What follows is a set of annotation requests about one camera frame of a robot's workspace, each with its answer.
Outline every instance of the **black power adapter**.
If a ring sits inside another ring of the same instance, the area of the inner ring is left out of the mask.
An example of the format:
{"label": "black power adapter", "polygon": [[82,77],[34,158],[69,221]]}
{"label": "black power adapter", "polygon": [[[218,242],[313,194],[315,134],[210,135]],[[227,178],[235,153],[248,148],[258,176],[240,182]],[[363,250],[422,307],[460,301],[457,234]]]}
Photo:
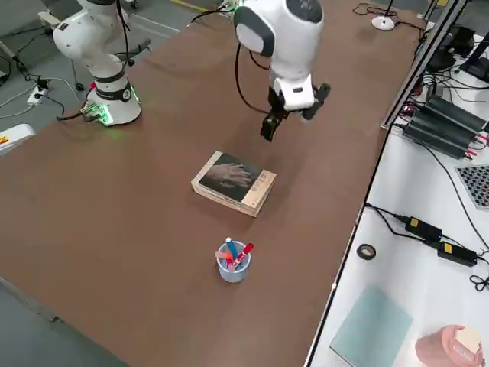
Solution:
{"label": "black power adapter", "polygon": [[421,219],[417,219],[414,216],[399,216],[397,214],[394,214],[393,217],[406,225],[404,229],[407,232],[417,235],[427,242],[439,242],[442,238],[443,231],[440,228],[423,222]]}
{"label": "black power adapter", "polygon": [[438,256],[456,262],[461,265],[468,266],[469,268],[477,264],[477,253],[466,248],[452,245],[447,242],[439,242]]}

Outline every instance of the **light blue sheet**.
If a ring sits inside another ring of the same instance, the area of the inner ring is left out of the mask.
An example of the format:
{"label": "light blue sheet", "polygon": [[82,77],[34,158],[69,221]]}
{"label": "light blue sheet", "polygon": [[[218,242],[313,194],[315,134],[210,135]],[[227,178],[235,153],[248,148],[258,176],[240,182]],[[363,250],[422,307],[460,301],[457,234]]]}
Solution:
{"label": "light blue sheet", "polygon": [[330,346],[354,367],[391,367],[412,322],[383,291],[368,285]]}

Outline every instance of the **electrical outlet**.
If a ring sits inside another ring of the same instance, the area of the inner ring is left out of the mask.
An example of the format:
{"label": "electrical outlet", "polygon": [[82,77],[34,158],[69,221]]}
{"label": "electrical outlet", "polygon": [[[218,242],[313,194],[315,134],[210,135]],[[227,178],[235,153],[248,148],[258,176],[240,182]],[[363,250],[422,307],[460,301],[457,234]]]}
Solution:
{"label": "electrical outlet", "polygon": [[38,104],[42,103],[44,99],[43,97],[47,95],[48,91],[49,89],[41,89],[39,86],[35,86],[34,90],[28,98],[28,105],[37,106]]}

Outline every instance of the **pen holder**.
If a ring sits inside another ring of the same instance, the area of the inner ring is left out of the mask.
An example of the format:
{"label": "pen holder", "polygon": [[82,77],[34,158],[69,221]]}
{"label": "pen holder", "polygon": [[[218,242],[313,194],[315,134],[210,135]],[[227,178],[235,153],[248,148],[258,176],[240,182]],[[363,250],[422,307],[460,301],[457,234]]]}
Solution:
{"label": "pen holder", "polygon": [[[241,254],[243,249],[245,249],[245,244],[239,241],[233,241],[233,243],[235,244],[236,249],[238,250],[238,254]],[[225,243],[221,245],[221,247],[219,247],[220,252],[227,252],[227,250],[228,250],[228,246]],[[225,258],[216,258],[216,260],[217,260],[217,265],[219,267],[219,274],[221,275],[222,279],[230,283],[238,283],[239,281],[242,281],[243,278],[248,273],[248,267],[250,266],[250,262],[251,262],[251,254],[247,254],[243,258],[243,261],[237,267],[236,271],[228,270],[228,264]]]}

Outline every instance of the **book cover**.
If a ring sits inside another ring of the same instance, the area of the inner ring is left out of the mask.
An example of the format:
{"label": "book cover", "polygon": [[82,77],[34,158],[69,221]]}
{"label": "book cover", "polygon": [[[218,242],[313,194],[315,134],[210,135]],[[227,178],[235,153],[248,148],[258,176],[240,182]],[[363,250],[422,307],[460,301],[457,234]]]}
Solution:
{"label": "book cover", "polygon": [[230,154],[217,151],[193,180],[199,190],[233,205],[258,209],[267,197],[276,174],[247,164]]}

